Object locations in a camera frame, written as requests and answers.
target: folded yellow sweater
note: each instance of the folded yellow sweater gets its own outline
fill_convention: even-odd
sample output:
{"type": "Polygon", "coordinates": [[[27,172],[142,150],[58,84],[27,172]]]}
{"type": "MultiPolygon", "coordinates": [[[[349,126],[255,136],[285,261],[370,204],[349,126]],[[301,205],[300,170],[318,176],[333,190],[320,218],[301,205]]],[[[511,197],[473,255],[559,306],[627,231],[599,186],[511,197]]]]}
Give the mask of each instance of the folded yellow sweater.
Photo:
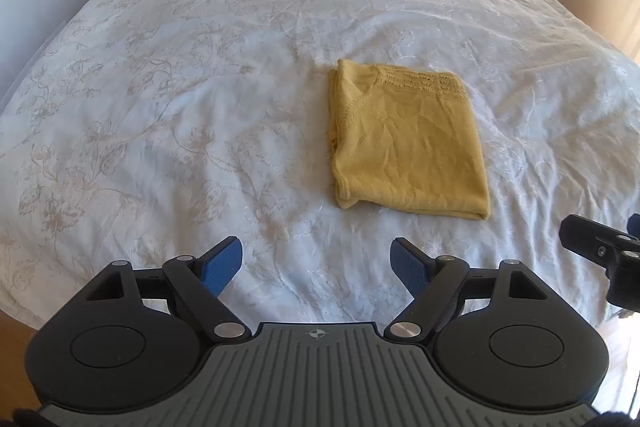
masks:
{"type": "Polygon", "coordinates": [[[455,74],[339,60],[329,86],[342,208],[366,200],[419,214],[489,216],[476,122],[455,74]]]}

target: white floral bedspread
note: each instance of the white floral bedspread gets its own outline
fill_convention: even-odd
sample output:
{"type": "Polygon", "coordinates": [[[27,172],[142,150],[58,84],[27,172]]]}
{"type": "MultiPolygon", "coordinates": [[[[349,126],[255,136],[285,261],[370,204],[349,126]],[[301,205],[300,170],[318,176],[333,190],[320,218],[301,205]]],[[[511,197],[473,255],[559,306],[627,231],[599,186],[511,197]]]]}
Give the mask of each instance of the white floral bedspread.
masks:
{"type": "Polygon", "coordinates": [[[594,324],[603,270],[577,212],[638,209],[640,70],[555,0],[90,0],[0,116],[0,307],[39,326],[113,259],[160,266],[237,235],[222,295],[259,321],[386,325],[388,248],[522,259],[594,324]],[[487,221],[335,204],[339,58],[453,71],[478,120],[487,221]]]}

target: gray ribbed plate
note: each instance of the gray ribbed plate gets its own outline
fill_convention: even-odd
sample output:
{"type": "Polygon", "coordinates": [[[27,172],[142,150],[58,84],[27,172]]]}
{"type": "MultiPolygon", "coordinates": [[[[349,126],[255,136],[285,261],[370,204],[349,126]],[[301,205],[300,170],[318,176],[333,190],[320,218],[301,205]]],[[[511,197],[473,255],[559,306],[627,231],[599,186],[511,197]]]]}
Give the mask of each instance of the gray ribbed plate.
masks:
{"type": "Polygon", "coordinates": [[[368,323],[264,324],[246,343],[213,349],[187,386],[156,405],[41,413],[60,427],[577,427],[596,416],[587,405],[543,415],[479,405],[444,382],[420,347],[389,343],[368,323]]]}

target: lace knit trim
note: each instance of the lace knit trim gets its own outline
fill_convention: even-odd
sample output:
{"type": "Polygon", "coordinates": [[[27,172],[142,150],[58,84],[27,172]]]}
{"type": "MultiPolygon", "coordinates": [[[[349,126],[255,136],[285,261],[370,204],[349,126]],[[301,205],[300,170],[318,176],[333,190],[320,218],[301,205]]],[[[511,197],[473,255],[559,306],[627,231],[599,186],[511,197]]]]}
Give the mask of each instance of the lace knit trim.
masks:
{"type": "Polygon", "coordinates": [[[442,98],[468,100],[462,81],[453,73],[418,73],[401,66],[376,67],[378,81],[383,84],[442,98]]]}

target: crosshair symbol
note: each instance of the crosshair symbol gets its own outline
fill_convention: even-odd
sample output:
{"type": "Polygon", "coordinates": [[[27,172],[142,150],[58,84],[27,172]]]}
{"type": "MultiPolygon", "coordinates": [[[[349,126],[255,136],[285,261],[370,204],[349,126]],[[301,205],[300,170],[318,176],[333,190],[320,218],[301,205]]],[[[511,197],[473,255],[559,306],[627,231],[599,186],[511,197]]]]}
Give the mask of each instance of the crosshair symbol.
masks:
{"type": "Polygon", "coordinates": [[[321,330],[320,328],[316,328],[316,329],[313,329],[313,330],[309,331],[307,334],[310,337],[315,338],[315,340],[318,340],[318,339],[320,339],[320,338],[322,338],[322,337],[324,337],[326,335],[326,331],[321,330]]]}

